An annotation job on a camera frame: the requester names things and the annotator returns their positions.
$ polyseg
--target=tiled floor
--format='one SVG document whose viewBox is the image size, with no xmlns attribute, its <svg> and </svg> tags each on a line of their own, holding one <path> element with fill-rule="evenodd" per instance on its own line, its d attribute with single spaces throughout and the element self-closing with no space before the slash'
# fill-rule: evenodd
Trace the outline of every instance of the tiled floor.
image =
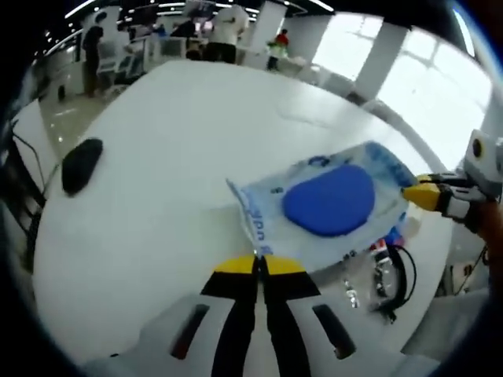
<svg viewBox="0 0 503 377">
<path fill-rule="evenodd" d="M 50 99 L 40 102 L 44 125 L 57 156 L 63 159 L 78 144 L 89 125 L 108 103 L 101 98 L 69 97 L 62 103 Z"/>
</svg>

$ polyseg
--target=blue oval pad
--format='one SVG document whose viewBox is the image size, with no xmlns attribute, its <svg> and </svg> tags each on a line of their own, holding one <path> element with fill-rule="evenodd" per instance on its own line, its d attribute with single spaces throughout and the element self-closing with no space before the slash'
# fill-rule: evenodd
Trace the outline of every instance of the blue oval pad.
<svg viewBox="0 0 503 377">
<path fill-rule="evenodd" d="M 283 213 L 317 236 L 342 236 L 366 223 L 375 200 L 372 178 L 347 164 L 293 186 L 283 197 Z"/>
</svg>

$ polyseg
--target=ceiling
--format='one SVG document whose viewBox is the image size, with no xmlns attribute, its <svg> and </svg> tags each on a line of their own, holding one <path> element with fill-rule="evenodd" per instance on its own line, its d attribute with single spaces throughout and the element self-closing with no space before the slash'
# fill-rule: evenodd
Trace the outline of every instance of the ceiling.
<svg viewBox="0 0 503 377">
<path fill-rule="evenodd" d="M 230 4 L 229 0 L 218 0 L 221 3 Z M 334 11 L 369 13 L 383 16 L 387 22 L 399 24 L 405 27 L 417 25 L 425 30 L 437 34 L 458 48 L 464 49 L 464 42 L 461 31 L 453 16 L 452 11 L 447 8 L 442 0 L 407 0 L 397 2 L 396 0 L 273 0 L 288 7 L 287 17 L 290 16 L 314 16 L 334 14 Z M 316 2 L 323 1 L 328 7 L 322 7 Z M 157 12 L 171 11 L 171 7 L 160 8 L 159 4 L 173 3 L 176 0 L 68 0 L 59 15 L 54 15 L 53 23 L 47 28 L 49 37 L 44 38 L 44 44 L 40 47 L 40 52 L 49 50 L 56 40 L 60 41 L 68 37 L 72 31 L 79 29 L 80 22 L 96 8 L 104 8 L 110 5 L 118 5 L 122 8 L 119 18 L 137 23 L 145 9 L 150 9 L 152 14 Z M 263 0 L 233 0 L 245 9 L 259 9 Z M 86 4 L 78 12 L 65 18 L 73 9 Z M 182 10 L 183 6 L 173 7 L 174 11 Z"/>
</svg>

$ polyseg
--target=black shirt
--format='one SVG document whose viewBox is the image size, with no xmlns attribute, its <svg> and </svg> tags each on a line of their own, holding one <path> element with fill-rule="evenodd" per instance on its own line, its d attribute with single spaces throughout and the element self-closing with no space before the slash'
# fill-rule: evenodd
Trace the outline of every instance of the black shirt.
<svg viewBox="0 0 503 377">
<path fill-rule="evenodd" d="M 103 37 L 103 28 L 100 26 L 93 26 L 89 29 L 84 37 L 83 48 L 86 51 L 87 60 L 97 60 L 97 44 L 100 38 Z"/>
<path fill-rule="evenodd" d="M 190 38 L 194 34 L 196 34 L 196 25 L 191 20 L 188 20 L 173 30 L 171 37 Z"/>
</svg>

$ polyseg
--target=black computer mouse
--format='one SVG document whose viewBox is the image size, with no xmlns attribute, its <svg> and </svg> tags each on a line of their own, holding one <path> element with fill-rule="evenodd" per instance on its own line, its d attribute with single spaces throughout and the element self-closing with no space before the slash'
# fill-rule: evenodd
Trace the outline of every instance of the black computer mouse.
<svg viewBox="0 0 503 377">
<path fill-rule="evenodd" d="M 103 141 L 90 138 L 73 148 L 63 159 L 61 182 L 63 190 L 75 195 L 87 186 L 103 152 Z"/>
</svg>

